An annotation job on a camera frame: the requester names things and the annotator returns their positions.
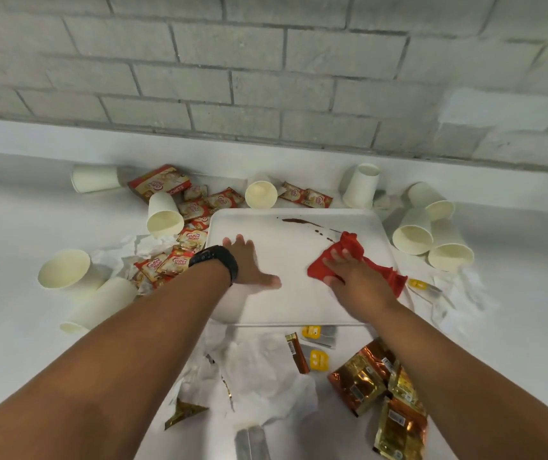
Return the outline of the person's left forearm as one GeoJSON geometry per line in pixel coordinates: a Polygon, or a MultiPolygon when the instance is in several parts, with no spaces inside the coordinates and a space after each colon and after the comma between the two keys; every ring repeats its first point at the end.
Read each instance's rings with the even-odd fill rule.
{"type": "Polygon", "coordinates": [[[88,332],[0,404],[0,460],[131,460],[229,287],[201,262],[88,332]]]}

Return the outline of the white plastic tray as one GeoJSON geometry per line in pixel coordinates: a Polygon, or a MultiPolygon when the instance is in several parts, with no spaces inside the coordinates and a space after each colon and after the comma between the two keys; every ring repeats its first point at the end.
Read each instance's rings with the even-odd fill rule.
{"type": "Polygon", "coordinates": [[[224,209],[211,218],[207,247],[241,234],[255,245],[260,268],[281,279],[279,289],[232,286],[215,308],[212,319],[234,326],[355,326],[359,321],[343,309],[331,289],[309,278],[307,268],[331,246],[306,226],[283,223],[302,218],[337,231],[356,233],[364,255],[401,272],[382,222],[372,210],[352,208],[224,209]]]}

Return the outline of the person's right forearm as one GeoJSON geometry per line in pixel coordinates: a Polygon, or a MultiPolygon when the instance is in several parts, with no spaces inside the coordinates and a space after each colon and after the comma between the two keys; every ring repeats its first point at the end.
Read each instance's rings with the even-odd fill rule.
{"type": "Polygon", "coordinates": [[[396,301],[360,301],[459,460],[548,460],[548,407],[396,301]]]}

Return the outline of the pile of creamer sachets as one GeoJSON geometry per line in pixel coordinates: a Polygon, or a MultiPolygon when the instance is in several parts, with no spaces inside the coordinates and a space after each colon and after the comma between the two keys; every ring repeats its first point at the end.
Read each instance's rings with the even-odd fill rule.
{"type": "Polygon", "coordinates": [[[177,205],[185,224],[177,235],[178,244],[171,252],[134,263],[137,272],[131,281],[138,287],[140,295],[163,286],[186,271],[191,257],[206,246],[212,216],[224,208],[240,208],[245,201],[244,196],[231,187],[197,197],[197,190],[202,188],[190,188],[185,201],[177,205]]]}

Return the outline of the black wristwatch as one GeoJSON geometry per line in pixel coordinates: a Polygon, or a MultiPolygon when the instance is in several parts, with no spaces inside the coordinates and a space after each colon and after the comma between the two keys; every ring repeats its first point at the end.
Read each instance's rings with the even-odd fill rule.
{"type": "Polygon", "coordinates": [[[215,245],[199,251],[191,257],[188,267],[191,268],[197,264],[201,264],[207,261],[220,262],[229,273],[230,286],[235,283],[239,273],[238,263],[235,257],[226,247],[223,247],[221,245],[215,245]]]}

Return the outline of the silver packet with yellow tab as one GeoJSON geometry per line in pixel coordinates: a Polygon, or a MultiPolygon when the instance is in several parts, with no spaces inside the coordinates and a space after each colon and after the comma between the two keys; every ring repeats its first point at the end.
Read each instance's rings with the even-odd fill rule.
{"type": "Polygon", "coordinates": [[[442,296],[443,291],[437,286],[415,278],[409,278],[407,287],[426,301],[437,301],[442,296]]]}
{"type": "Polygon", "coordinates": [[[330,357],[326,349],[305,344],[301,344],[300,348],[309,371],[329,372],[330,357]]]}
{"type": "Polygon", "coordinates": [[[307,325],[301,328],[300,339],[310,345],[335,349],[338,327],[333,325],[307,325]]]}

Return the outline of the person's left hand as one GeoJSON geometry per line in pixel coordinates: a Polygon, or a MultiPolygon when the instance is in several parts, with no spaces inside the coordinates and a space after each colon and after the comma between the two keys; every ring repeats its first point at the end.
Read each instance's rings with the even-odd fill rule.
{"type": "Polygon", "coordinates": [[[232,253],[238,263],[239,273],[235,283],[256,286],[255,279],[257,275],[265,272],[260,270],[257,264],[254,242],[238,234],[234,240],[224,238],[222,246],[232,253]]]}

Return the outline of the red creamer box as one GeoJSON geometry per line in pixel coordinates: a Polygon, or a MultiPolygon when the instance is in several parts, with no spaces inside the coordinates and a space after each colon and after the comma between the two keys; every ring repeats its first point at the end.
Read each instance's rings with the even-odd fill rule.
{"type": "Polygon", "coordinates": [[[192,187],[190,177],[170,164],[128,181],[126,185],[145,203],[149,203],[151,196],[156,193],[175,195],[192,187]]]}

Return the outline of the red cleaning cloth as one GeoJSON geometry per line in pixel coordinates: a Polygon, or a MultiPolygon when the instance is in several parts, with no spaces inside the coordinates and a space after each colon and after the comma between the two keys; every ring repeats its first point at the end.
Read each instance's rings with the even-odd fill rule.
{"type": "Polygon", "coordinates": [[[344,231],[341,234],[340,240],[332,243],[331,246],[324,250],[322,254],[307,268],[307,276],[321,282],[324,281],[325,277],[336,277],[341,280],[340,276],[337,276],[325,265],[324,259],[327,258],[328,260],[332,260],[332,252],[336,251],[339,255],[341,255],[344,249],[348,250],[353,258],[366,264],[370,269],[377,271],[381,276],[383,276],[395,297],[400,298],[408,277],[400,275],[392,267],[384,267],[372,262],[369,258],[364,256],[364,248],[358,241],[356,233],[344,231]]]}

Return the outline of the brown coffee spill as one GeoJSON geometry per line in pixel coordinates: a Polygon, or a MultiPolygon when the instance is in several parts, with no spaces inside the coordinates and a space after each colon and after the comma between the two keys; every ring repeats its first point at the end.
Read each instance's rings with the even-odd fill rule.
{"type": "Polygon", "coordinates": [[[280,219],[283,223],[287,224],[293,224],[293,225],[299,225],[299,226],[306,226],[306,229],[311,229],[314,233],[317,235],[324,237],[329,242],[334,243],[340,240],[342,236],[341,231],[337,231],[334,229],[331,229],[329,227],[325,227],[321,224],[317,224],[313,221],[309,221],[307,219],[302,218],[281,218],[280,219]]]}

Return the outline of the single red creamer packet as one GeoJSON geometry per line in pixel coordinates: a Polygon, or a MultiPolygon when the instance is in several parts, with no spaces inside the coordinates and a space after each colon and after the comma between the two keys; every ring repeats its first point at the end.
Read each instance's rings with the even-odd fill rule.
{"type": "Polygon", "coordinates": [[[281,193],[278,195],[278,198],[288,202],[302,204],[303,200],[306,198],[306,193],[305,189],[285,181],[282,184],[281,193]]]}
{"type": "Polygon", "coordinates": [[[303,191],[300,204],[308,208],[326,209],[330,208],[333,197],[320,193],[314,189],[305,189],[303,191]]]}

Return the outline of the white paper cup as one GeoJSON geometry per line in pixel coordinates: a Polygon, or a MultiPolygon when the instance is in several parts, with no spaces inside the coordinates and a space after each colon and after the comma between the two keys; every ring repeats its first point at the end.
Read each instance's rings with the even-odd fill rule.
{"type": "Polygon", "coordinates": [[[272,208],[279,196],[279,186],[275,185],[269,177],[256,177],[247,180],[244,198],[249,208],[272,208]]]}
{"type": "Polygon", "coordinates": [[[431,221],[451,219],[455,205],[425,182],[418,182],[408,188],[408,199],[413,207],[423,208],[431,221]]]}
{"type": "Polygon", "coordinates": [[[432,221],[432,246],[428,263],[435,269],[454,272],[475,261],[474,251],[467,245],[460,230],[451,219],[432,221]]]}
{"type": "Polygon", "coordinates": [[[106,277],[89,253],[81,249],[64,249],[42,265],[37,281],[45,289],[83,300],[93,295],[106,282],[106,277]]]}
{"type": "Polygon", "coordinates": [[[128,279],[112,277],[88,301],[59,326],[68,334],[89,332],[127,307],[138,295],[138,288],[128,279]]]}
{"type": "Polygon", "coordinates": [[[408,255],[423,255],[434,243],[431,216],[424,208],[410,208],[392,234],[393,246],[408,255]]]}
{"type": "Polygon", "coordinates": [[[115,165],[75,164],[71,184],[77,193],[94,193],[121,187],[119,168],[115,165]]]}
{"type": "Polygon", "coordinates": [[[371,209],[379,182],[380,168],[374,164],[358,164],[342,195],[348,208],[371,209]]]}
{"type": "Polygon", "coordinates": [[[177,236],[184,224],[172,195],[157,192],[149,198],[146,228],[155,239],[177,236]]]}

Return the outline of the brown coffee stick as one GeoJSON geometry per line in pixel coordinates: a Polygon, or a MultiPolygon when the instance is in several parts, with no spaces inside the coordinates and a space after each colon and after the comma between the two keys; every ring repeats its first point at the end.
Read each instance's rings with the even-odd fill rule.
{"type": "Polygon", "coordinates": [[[310,372],[309,364],[303,354],[303,351],[301,349],[300,341],[298,338],[297,333],[290,333],[285,335],[285,339],[287,341],[287,344],[289,346],[290,352],[292,354],[293,360],[295,362],[295,365],[298,369],[298,371],[301,374],[308,374],[310,372]]]}

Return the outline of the person's right hand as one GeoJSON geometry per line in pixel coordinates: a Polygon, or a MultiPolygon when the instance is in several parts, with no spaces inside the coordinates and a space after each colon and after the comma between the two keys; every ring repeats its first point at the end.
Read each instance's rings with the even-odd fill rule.
{"type": "Polygon", "coordinates": [[[346,283],[343,288],[331,288],[348,314],[362,323],[375,325],[380,318],[403,308],[383,276],[353,258],[344,249],[331,253],[325,265],[346,283]]]}

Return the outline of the torn gold wrapper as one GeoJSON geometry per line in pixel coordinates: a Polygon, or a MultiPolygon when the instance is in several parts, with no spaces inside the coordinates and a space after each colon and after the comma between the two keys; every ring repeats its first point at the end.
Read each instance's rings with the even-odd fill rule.
{"type": "Polygon", "coordinates": [[[169,430],[172,426],[177,425],[185,419],[189,419],[201,413],[208,411],[208,407],[199,404],[182,401],[180,398],[175,400],[175,412],[164,423],[164,430],[169,430]]]}

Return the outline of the orange gold coffee packet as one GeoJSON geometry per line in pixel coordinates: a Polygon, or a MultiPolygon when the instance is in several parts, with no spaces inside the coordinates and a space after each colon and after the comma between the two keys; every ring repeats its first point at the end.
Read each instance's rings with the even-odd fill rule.
{"type": "Polygon", "coordinates": [[[369,344],[362,347],[359,354],[367,359],[381,380],[388,384],[392,374],[394,373],[396,356],[385,343],[383,338],[375,338],[369,344]]]}
{"type": "Polygon", "coordinates": [[[400,361],[396,361],[393,365],[393,371],[388,382],[388,390],[395,399],[421,414],[421,416],[427,417],[428,414],[424,405],[418,398],[416,389],[400,361]]]}
{"type": "Polygon", "coordinates": [[[388,460],[423,460],[428,419],[394,397],[385,397],[372,450],[388,460]]]}
{"type": "Polygon", "coordinates": [[[353,355],[327,379],[356,418],[371,410],[387,391],[376,366],[364,353],[353,355]]]}

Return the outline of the torn wrapper strip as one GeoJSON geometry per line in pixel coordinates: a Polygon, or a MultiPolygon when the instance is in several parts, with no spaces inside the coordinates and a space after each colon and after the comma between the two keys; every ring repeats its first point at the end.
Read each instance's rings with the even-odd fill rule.
{"type": "Polygon", "coordinates": [[[230,403],[230,409],[232,410],[233,413],[235,413],[235,405],[234,405],[234,400],[233,400],[233,395],[232,395],[232,392],[230,390],[230,387],[229,387],[229,384],[227,383],[225,377],[224,377],[224,373],[223,373],[223,370],[218,366],[218,363],[215,361],[214,357],[212,357],[209,353],[206,354],[206,358],[208,359],[209,363],[216,366],[218,368],[218,371],[219,371],[219,374],[221,376],[221,380],[225,386],[225,389],[227,391],[227,394],[228,394],[228,398],[229,398],[229,403],[230,403]]]}

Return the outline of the plain silver packet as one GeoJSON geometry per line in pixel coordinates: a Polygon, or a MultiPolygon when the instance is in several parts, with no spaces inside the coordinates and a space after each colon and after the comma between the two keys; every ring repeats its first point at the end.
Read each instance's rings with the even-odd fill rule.
{"type": "Polygon", "coordinates": [[[241,427],[234,438],[236,460],[271,460],[265,431],[261,425],[241,427]]]}

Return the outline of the crumpled white tissue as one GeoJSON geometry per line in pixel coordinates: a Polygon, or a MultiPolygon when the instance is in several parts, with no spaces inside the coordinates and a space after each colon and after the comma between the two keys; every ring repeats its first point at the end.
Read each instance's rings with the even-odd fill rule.
{"type": "Polygon", "coordinates": [[[134,263],[151,258],[159,253],[170,253],[178,244],[177,236],[155,238],[150,234],[126,237],[107,247],[87,251],[96,269],[106,280],[113,277],[129,279],[137,271],[134,263]]]}
{"type": "Polygon", "coordinates": [[[245,425],[278,420],[297,423],[319,406],[315,380],[298,371],[280,331],[242,337],[230,327],[207,325],[183,369],[178,388],[182,401],[225,410],[233,421],[245,425]],[[209,363],[207,353],[223,370],[235,413],[218,368],[209,363]]]}
{"type": "Polygon", "coordinates": [[[440,293],[432,305],[431,323],[448,337],[464,335],[467,325],[500,306],[469,265],[436,274],[433,284],[440,293]]]}

